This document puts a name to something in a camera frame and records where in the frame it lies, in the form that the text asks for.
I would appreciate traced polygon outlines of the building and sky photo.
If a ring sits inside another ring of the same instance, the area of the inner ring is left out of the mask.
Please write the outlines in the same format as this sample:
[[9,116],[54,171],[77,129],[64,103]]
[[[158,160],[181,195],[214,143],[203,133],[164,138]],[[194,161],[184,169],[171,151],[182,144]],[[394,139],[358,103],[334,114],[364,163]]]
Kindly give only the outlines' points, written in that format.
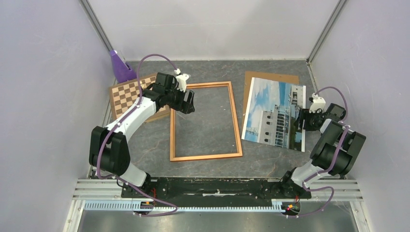
[[253,77],[241,138],[304,152],[306,132],[296,120],[305,107],[306,86]]

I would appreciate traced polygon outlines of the wooden picture frame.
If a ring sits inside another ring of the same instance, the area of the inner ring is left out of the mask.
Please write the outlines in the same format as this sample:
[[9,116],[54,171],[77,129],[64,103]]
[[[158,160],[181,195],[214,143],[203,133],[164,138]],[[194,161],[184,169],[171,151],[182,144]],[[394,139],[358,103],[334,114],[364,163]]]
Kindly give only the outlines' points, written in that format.
[[227,159],[227,158],[239,158],[243,156],[241,138],[240,138],[240,133],[239,133],[239,124],[237,120],[236,107],[235,107],[235,102],[234,102],[232,82],[223,81],[223,82],[187,84],[187,89],[213,88],[213,87],[227,87],[228,88],[237,152],[236,153],[226,153],[226,154],[177,157],[176,156],[176,111],[174,109],[170,109],[170,161],[171,162]]

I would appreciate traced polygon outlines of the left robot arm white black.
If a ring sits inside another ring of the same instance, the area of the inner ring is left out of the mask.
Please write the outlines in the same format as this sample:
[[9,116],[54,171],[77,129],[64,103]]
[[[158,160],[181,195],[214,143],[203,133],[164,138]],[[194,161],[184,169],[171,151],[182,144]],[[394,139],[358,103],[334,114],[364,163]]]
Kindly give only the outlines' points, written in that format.
[[190,114],[195,111],[194,92],[187,89],[190,75],[176,70],[176,75],[157,73],[154,83],[142,90],[135,103],[117,120],[91,132],[89,164],[133,185],[140,197],[151,193],[149,174],[131,163],[128,141],[137,129],[161,108]]

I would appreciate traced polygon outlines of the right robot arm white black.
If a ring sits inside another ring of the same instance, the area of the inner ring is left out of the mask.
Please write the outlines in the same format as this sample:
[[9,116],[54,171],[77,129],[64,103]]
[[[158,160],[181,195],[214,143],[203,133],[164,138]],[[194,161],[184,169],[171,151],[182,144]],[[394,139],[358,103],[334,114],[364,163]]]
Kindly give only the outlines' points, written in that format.
[[308,197],[310,184],[322,177],[346,175],[353,167],[366,136],[343,124],[347,110],[337,104],[322,109],[302,109],[296,125],[306,131],[319,131],[310,160],[287,171],[279,182],[279,192],[287,197]]

